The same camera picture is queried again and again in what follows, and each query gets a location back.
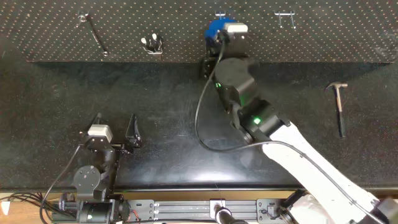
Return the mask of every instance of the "pegboard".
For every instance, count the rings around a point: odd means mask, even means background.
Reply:
[[[104,57],[78,10],[90,13],[110,52]],[[164,62],[199,62],[203,33],[216,11],[248,25],[247,54],[262,62],[393,62],[398,55],[398,2],[383,1],[127,1],[4,0],[0,35],[28,61],[158,62],[141,38],[164,40]],[[294,11],[296,29],[289,16]]]

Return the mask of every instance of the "black tabletop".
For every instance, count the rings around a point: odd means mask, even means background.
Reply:
[[[266,98],[337,169],[365,187],[398,187],[397,65],[262,63],[254,77]],[[115,138],[138,117],[144,147],[123,155],[119,190],[287,189],[300,184],[257,149],[217,154],[193,130],[204,86],[196,63],[0,62],[0,190],[47,188],[73,154],[78,132],[101,112]],[[342,90],[347,138],[340,139],[331,82]],[[214,88],[200,111],[200,134],[213,147],[244,144]],[[91,152],[81,150],[56,184],[69,189]]]

